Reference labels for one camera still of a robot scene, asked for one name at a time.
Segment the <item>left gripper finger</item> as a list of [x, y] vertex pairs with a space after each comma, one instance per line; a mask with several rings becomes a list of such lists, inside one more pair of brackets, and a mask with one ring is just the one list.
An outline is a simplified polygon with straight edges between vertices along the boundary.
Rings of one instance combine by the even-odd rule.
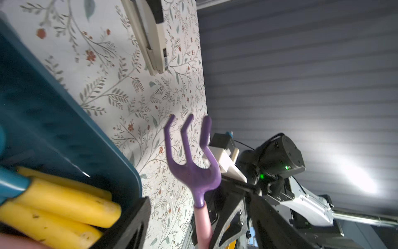
[[149, 197], [138, 200], [91, 247], [91, 249], [142, 249], [145, 242], [151, 203]]

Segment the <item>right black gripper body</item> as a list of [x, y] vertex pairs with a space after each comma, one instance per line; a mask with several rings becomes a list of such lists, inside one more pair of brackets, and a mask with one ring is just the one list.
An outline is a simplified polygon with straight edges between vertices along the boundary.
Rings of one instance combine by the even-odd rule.
[[312, 245], [257, 194], [255, 187], [235, 179], [222, 179], [218, 188], [228, 193], [209, 249], [222, 249], [238, 239], [248, 221], [254, 222], [261, 249], [310, 249]]

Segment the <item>teal plastic storage box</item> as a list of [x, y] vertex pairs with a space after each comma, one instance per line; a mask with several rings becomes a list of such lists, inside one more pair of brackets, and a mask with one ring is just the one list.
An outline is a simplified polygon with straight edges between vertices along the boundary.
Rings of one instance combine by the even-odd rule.
[[1, 21], [2, 164], [10, 158], [48, 174], [108, 190], [121, 222], [142, 196], [140, 176], [101, 128]]

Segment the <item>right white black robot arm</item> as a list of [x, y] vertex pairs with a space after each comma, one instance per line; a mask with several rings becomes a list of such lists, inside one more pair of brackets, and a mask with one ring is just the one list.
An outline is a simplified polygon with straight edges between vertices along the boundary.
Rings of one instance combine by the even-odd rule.
[[305, 171], [300, 150], [279, 133], [240, 152], [230, 133], [215, 134], [209, 147], [221, 168], [220, 186], [205, 195], [211, 249], [358, 249], [341, 222], [397, 228], [396, 218], [335, 208], [295, 178]]

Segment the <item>black white marker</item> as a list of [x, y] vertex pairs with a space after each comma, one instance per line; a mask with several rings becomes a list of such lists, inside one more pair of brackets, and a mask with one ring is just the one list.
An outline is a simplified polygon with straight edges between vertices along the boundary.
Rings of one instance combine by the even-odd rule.
[[123, 8], [133, 29], [149, 74], [163, 74], [169, 66], [161, 0], [123, 0]]

